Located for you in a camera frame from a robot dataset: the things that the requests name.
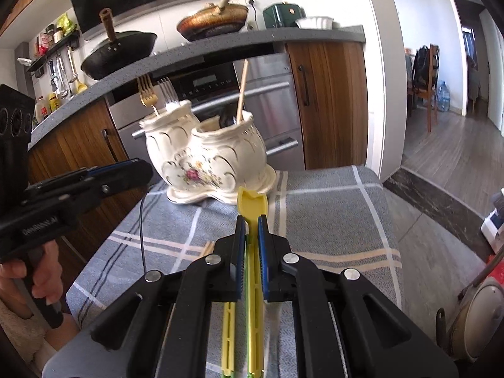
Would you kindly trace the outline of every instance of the white door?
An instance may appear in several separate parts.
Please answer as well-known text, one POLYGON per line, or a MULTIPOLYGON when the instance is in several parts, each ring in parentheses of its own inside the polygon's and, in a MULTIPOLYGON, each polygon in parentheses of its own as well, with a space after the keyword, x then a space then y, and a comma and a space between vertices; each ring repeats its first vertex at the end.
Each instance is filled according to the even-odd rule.
POLYGON ((483 34, 485 34, 488 62, 490 63, 488 118, 490 118, 499 131, 502 131, 502 113, 504 112, 504 54, 501 47, 502 34, 488 10, 484 10, 479 17, 483 26, 483 34))

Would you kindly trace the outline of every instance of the frying pan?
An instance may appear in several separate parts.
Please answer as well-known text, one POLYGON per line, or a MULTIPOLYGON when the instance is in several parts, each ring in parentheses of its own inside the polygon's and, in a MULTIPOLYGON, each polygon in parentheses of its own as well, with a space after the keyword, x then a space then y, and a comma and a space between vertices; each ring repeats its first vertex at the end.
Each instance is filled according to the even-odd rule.
POLYGON ((81 70, 85 74, 99 80, 150 55, 157 39, 156 34, 141 31, 115 32, 110 8, 101 10, 100 18, 108 38, 98 44, 82 63, 81 70))
POLYGON ((228 2, 220 0, 218 5, 210 4, 210 7, 183 18, 177 25, 177 31, 188 41, 240 31, 245 25, 249 9, 228 2))

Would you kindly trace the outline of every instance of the oven handle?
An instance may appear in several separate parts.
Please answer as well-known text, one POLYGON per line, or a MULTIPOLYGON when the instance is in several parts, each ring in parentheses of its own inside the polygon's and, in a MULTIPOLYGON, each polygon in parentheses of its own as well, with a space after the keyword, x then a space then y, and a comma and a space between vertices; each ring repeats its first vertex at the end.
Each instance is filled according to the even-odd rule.
MULTIPOLYGON (((268 92, 271 92, 274 90, 284 89, 284 88, 289 88, 289 87, 290 87, 289 81, 283 81, 281 83, 271 83, 268 85, 264 85, 263 87, 247 89, 245 91, 245 98, 255 97, 256 95, 261 95, 261 94, 267 94, 268 92)), ((222 105, 230 104, 230 103, 238 100, 239 96, 240 96, 240 93, 238 92, 235 94, 223 96, 221 98, 212 99, 207 102, 203 102, 202 104, 196 105, 191 110, 194 114, 198 114, 200 112, 207 111, 212 108, 217 108, 222 105)), ((133 132, 131 134, 131 136, 134 139, 138 139, 140 137, 145 136, 145 132, 143 129, 140 129, 140 130, 133 132)))
POLYGON ((288 142, 272 147, 271 149, 268 149, 266 151, 266 156, 273 156, 276 154, 279 154, 280 152, 283 151, 288 151, 289 149, 292 149, 293 147, 296 147, 299 145, 299 142, 295 139, 292 138, 287 138, 288 142))

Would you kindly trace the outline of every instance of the floral pattern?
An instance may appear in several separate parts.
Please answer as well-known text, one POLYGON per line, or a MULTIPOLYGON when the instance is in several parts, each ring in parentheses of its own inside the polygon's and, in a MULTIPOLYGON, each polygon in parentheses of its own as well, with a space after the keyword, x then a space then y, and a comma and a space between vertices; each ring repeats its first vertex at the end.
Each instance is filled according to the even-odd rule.
POLYGON ((183 177, 184 181, 189 185, 212 185, 216 188, 220 188, 222 185, 222 179, 210 169, 204 169, 203 164, 199 161, 195 162, 194 165, 188 162, 187 167, 182 167, 182 170, 184 174, 179 175, 179 177, 183 177))

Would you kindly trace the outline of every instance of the wooden floor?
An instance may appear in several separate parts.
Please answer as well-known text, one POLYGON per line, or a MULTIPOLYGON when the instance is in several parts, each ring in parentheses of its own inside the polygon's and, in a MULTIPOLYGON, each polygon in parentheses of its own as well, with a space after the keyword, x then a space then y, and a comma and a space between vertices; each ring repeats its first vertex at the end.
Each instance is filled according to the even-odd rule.
POLYGON ((427 110, 418 107, 406 121, 405 168, 434 182, 487 215, 490 197, 504 186, 504 138, 486 117, 480 101, 475 114, 438 112, 438 125, 427 134, 427 110))

